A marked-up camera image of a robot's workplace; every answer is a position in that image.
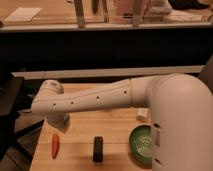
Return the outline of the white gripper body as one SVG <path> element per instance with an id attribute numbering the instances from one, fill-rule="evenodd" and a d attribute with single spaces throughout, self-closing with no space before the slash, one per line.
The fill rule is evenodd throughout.
<path id="1" fill-rule="evenodd" d="M 63 114 L 58 116 L 48 116 L 47 122 L 60 132 L 65 133 L 70 126 L 70 115 Z"/>

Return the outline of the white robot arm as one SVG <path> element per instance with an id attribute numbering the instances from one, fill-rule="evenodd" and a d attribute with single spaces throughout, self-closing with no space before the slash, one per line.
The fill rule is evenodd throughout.
<path id="1" fill-rule="evenodd" d="M 153 171 L 213 171 L 213 93 L 188 74 L 130 78 L 75 93 L 42 83 L 31 109 L 57 123 L 68 113 L 151 110 Z"/>

